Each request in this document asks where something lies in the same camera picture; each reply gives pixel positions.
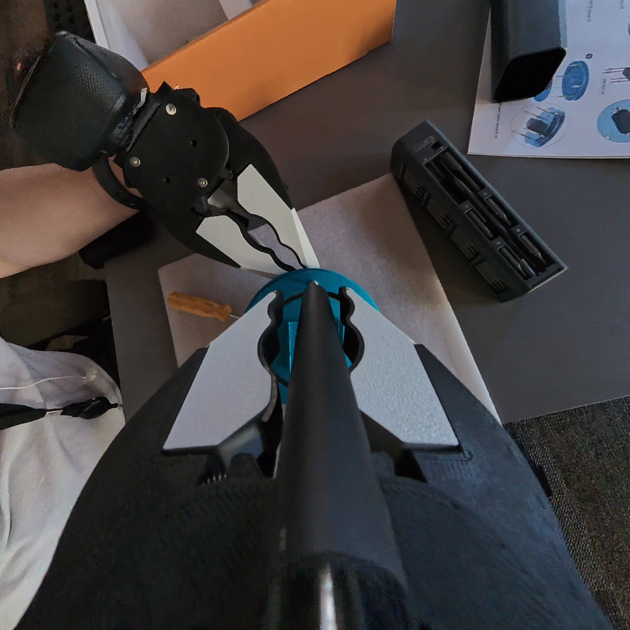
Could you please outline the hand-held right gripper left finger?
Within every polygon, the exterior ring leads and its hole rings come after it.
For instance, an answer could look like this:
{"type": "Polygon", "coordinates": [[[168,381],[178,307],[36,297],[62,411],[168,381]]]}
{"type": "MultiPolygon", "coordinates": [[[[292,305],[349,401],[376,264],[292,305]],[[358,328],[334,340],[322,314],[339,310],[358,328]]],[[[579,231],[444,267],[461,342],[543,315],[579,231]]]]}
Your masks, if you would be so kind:
{"type": "Polygon", "coordinates": [[[236,455],[275,450],[268,434],[279,407],[272,363],[283,304],[282,293],[271,292],[209,344],[163,453],[213,453],[228,466],[236,455]]]}

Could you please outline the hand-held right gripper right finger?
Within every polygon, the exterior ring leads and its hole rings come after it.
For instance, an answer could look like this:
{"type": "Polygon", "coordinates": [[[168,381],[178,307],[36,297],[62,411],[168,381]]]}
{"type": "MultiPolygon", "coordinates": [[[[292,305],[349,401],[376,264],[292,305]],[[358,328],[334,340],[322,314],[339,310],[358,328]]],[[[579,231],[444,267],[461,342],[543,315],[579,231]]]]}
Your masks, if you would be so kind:
{"type": "Polygon", "coordinates": [[[354,289],[341,288],[338,297],[343,350],[371,451],[458,449],[413,340],[354,289]]]}

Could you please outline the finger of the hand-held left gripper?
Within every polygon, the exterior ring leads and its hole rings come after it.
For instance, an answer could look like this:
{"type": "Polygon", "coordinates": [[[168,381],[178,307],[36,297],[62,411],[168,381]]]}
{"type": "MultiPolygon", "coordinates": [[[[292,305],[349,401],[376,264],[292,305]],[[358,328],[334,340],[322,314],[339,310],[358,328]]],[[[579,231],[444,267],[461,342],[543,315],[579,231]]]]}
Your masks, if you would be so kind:
{"type": "Polygon", "coordinates": [[[245,212],[259,217],[272,228],[278,244],[293,252],[301,267],[320,268],[297,211],[252,164],[236,178],[236,201],[245,212]]]}
{"type": "Polygon", "coordinates": [[[250,272],[293,272],[295,267],[281,261],[276,252],[247,230],[247,222],[237,214],[226,212],[202,219],[198,236],[225,254],[238,267],[250,272]]]}

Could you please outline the blue round metal part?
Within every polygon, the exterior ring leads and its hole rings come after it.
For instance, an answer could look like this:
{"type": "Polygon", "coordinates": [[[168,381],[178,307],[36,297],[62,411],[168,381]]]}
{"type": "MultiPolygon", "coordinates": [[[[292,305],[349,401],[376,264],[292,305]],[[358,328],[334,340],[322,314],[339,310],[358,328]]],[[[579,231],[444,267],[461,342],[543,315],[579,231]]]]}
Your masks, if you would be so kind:
{"type": "Polygon", "coordinates": [[[354,290],[369,306],[373,307],[374,310],[378,310],[376,303],[363,287],[343,274],[322,268],[307,268],[287,272],[272,279],[261,288],[248,304],[246,311],[251,310],[265,296],[273,292],[280,291],[284,297],[283,320],[278,330],[280,349],[279,354],[272,363],[272,369],[277,376],[279,384],[282,404],[286,404],[288,397],[288,384],[294,360],[295,339],[301,311],[302,295],[311,282],[316,282],[327,291],[335,324],[342,342],[345,337],[345,326],[342,323],[339,300],[341,287],[354,290]]]}

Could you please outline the black electric screwdriver pen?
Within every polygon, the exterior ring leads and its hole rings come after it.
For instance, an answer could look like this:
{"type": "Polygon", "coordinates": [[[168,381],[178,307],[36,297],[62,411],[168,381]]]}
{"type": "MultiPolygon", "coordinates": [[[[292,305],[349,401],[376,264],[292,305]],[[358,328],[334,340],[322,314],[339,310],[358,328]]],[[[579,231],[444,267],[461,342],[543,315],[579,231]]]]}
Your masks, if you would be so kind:
{"type": "Polygon", "coordinates": [[[326,291],[304,292],[266,629],[409,629],[406,577],[326,291]]]}

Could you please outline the person's left forearm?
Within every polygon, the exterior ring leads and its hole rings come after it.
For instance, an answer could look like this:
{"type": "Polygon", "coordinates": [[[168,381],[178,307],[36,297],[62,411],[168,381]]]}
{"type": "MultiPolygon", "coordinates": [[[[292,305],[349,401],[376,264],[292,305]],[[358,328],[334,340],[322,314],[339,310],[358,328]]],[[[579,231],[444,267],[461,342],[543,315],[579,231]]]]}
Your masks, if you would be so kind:
{"type": "Polygon", "coordinates": [[[74,255],[135,213],[106,193],[92,169],[4,169],[1,278],[74,255]]]}

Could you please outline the dark grey desk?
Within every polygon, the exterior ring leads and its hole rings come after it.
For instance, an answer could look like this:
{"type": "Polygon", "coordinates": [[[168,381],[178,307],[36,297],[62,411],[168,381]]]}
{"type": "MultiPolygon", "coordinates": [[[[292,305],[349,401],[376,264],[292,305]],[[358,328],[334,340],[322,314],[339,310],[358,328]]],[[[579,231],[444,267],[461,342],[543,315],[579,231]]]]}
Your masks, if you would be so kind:
{"type": "MultiPolygon", "coordinates": [[[[398,1],[390,43],[245,120],[298,210],[389,172],[432,121],[466,152],[489,7],[398,1]]],[[[498,303],[457,249],[422,237],[504,421],[629,395],[629,160],[471,156],[568,270],[498,303]]]]}

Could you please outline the white foam mat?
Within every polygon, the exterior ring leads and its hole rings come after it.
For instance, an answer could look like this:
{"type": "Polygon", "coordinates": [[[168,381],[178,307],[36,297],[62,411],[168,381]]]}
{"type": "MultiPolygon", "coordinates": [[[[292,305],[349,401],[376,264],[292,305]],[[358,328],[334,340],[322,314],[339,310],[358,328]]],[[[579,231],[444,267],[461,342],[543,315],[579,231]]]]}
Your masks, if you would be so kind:
{"type": "MultiPolygon", "coordinates": [[[[320,265],[363,287],[382,314],[424,345],[501,422],[455,312],[391,175],[299,210],[320,265]]],[[[193,254],[158,270],[173,292],[227,304],[236,314],[269,279],[193,254]]],[[[177,367],[230,325],[166,305],[177,367]]]]}

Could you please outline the orange cardboard box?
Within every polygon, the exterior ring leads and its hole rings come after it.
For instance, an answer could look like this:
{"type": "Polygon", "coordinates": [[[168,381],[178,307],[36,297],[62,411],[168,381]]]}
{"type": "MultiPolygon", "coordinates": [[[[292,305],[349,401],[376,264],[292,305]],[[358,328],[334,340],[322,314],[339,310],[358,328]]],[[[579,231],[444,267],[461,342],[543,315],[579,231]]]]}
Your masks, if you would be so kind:
{"type": "Polygon", "coordinates": [[[390,41],[396,1],[85,1],[96,43],[238,120],[390,41]]]}

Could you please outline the black perforated chair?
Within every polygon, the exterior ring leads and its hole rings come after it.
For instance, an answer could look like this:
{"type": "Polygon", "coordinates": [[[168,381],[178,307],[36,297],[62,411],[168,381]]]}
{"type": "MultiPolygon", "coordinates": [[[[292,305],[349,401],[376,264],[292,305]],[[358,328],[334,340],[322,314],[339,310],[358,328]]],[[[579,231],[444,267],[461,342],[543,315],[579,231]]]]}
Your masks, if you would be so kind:
{"type": "Polygon", "coordinates": [[[43,1],[51,33],[67,32],[95,43],[84,1],[43,1]]]}

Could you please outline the black screwdriver bit case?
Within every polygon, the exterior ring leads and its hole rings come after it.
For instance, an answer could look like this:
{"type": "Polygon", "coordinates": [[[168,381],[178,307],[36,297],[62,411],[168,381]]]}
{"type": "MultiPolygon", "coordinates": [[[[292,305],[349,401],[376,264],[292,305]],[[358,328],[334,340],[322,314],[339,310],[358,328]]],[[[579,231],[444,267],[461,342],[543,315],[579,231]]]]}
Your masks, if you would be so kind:
{"type": "Polygon", "coordinates": [[[500,303],[567,265],[429,120],[392,147],[390,171],[415,222],[428,216],[500,303]]]}

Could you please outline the person's white shirt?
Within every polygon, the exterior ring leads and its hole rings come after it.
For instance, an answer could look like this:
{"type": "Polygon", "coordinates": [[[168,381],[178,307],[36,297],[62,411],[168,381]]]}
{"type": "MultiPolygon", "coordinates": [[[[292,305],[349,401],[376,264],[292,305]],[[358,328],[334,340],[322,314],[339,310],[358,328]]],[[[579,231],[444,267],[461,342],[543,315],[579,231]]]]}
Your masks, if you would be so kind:
{"type": "Polygon", "coordinates": [[[1,430],[1,628],[13,629],[49,569],[69,515],[125,419],[120,390],[91,359],[1,340],[1,403],[38,411],[103,397],[87,420],[45,416],[1,430]]]}

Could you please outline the black case sleeve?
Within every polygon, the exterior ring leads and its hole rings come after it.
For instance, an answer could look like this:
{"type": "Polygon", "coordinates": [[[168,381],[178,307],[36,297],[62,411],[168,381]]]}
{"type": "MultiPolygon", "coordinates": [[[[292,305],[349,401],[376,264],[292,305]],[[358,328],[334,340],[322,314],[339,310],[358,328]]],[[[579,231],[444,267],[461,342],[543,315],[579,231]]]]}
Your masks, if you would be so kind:
{"type": "Polygon", "coordinates": [[[564,1],[490,1],[492,99],[537,96],[566,56],[564,1]]]}

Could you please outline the printed instruction sheet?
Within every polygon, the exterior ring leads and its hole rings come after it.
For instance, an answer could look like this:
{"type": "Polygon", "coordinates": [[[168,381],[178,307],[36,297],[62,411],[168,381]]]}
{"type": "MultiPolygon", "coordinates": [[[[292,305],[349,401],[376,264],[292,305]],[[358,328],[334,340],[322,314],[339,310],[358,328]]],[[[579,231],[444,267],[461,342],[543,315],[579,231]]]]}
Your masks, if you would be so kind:
{"type": "Polygon", "coordinates": [[[531,98],[491,99],[486,29],[468,153],[629,159],[629,2],[565,1],[568,50],[531,98]]]}

